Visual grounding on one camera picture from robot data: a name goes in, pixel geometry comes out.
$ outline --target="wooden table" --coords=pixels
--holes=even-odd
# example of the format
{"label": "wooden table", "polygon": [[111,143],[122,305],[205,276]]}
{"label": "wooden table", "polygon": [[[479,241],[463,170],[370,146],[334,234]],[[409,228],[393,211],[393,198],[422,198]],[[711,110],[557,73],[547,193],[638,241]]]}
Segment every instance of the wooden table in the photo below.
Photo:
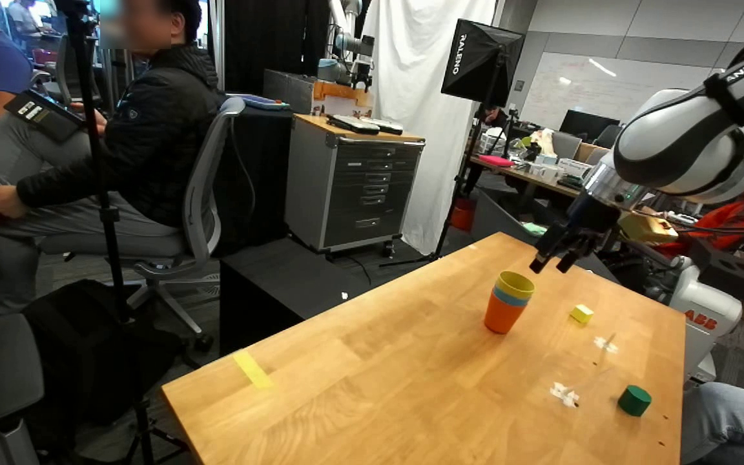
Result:
{"label": "wooden table", "polygon": [[361,131],[352,131],[352,130],[343,130],[343,127],[337,127],[328,122],[328,117],[317,117],[317,113],[295,113],[298,122],[306,122],[306,123],[312,123],[334,136],[352,136],[357,143],[427,143],[424,136],[419,134],[393,134],[393,131],[377,131],[377,134],[361,134]]}
{"label": "wooden table", "polygon": [[[165,398],[210,465],[678,463],[683,312],[578,265],[532,274],[532,254],[492,234],[169,383]],[[538,290],[497,336],[480,320],[503,269]],[[568,317],[577,301],[594,311],[588,327]],[[614,406],[630,383],[654,394],[641,419]]]}

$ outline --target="orange cup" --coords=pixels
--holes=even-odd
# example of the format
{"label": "orange cup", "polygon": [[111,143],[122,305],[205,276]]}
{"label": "orange cup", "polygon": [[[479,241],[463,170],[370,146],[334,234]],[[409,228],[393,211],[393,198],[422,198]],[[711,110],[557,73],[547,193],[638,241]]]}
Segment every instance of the orange cup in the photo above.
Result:
{"label": "orange cup", "polygon": [[493,332],[506,332],[521,317],[532,292],[536,283],[528,276],[516,270],[503,270],[497,278],[492,301],[483,316],[483,326]]}

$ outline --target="desk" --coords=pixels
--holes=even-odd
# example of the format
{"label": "desk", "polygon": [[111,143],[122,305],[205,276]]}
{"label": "desk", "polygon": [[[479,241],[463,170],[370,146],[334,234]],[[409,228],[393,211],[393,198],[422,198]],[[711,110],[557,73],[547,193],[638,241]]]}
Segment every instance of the desk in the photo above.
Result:
{"label": "desk", "polygon": [[390,261],[422,259],[400,241],[326,255],[295,238],[244,249],[220,261],[220,353],[262,342],[334,305],[370,292],[405,269]]}
{"label": "desk", "polygon": [[245,108],[231,122],[215,187],[220,255],[286,234],[290,134],[293,113],[285,108]]}
{"label": "desk", "polygon": [[536,177],[536,175],[528,175],[528,174],[521,174],[521,170],[497,168],[497,166],[488,166],[488,163],[483,163],[483,159],[479,159],[479,158],[474,158],[474,163],[475,163],[475,166],[483,166],[483,168],[488,168],[488,170],[493,170],[493,174],[501,174],[501,175],[506,175],[506,177],[520,177],[520,180],[525,180],[525,184],[528,184],[528,189],[525,189],[525,193],[521,193],[525,201],[532,198],[532,193],[536,193],[538,187],[543,187],[543,189],[547,189],[547,190],[555,190],[555,193],[560,193],[560,197],[572,197],[572,198],[577,198],[577,197],[581,193],[578,189],[557,187],[557,184],[552,184],[552,180]]}
{"label": "desk", "polygon": [[[683,312],[577,265],[546,269],[514,331],[488,332],[493,276],[532,254],[508,234],[479,241],[249,347],[268,387],[231,353],[169,383],[165,400],[210,465],[678,463]],[[577,301],[594,307],[588,327],[567,317]],[[552,398],[552,383],[581,406]],[[614,406],[627,383],[654,394],[643,419]]]}
{"label": "desk", "polygon": [[316,113],[298,113],[295,118],[306,122],[306,123],[312,123],[317,127],[320,131],[328,131],[334,136],[352,136],[355,143],[399,143],[399,145],[424,145],[427,140],[419,136],[419,134],[393,134],[393,131],[374,131],[374,134],[361,134],[361,131],[352,131],[352,130],[343,130],[343,127],[337,127],[337,123],[328,123],[326,117],[316,117]]}

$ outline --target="hand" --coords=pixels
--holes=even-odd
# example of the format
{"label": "hand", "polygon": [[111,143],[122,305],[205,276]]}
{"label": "hand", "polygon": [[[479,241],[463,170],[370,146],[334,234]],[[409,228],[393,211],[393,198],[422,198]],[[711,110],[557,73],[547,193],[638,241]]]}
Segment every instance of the hand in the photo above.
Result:
{"label": "hand", "polygon": [[102,110],[92,110],[96,134],[105,134],[108,118]]}
{"label": "hand", "polygon": [[28,214],[28,207],[19,198],[16,187],[0,187],[0,214],[14,220]]}

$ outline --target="small cube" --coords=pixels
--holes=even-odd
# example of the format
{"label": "small cube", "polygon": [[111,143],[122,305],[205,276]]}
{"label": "small cube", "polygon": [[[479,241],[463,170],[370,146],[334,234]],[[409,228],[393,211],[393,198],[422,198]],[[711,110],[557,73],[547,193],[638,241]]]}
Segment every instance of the small cube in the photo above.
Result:
{"label": "small cube", "polygon": [[588,320],[594,317],[594,311],[588,311],[587,305],[577,305],[572,311],[572,317],[578,323],[578,326],[588,326]]}

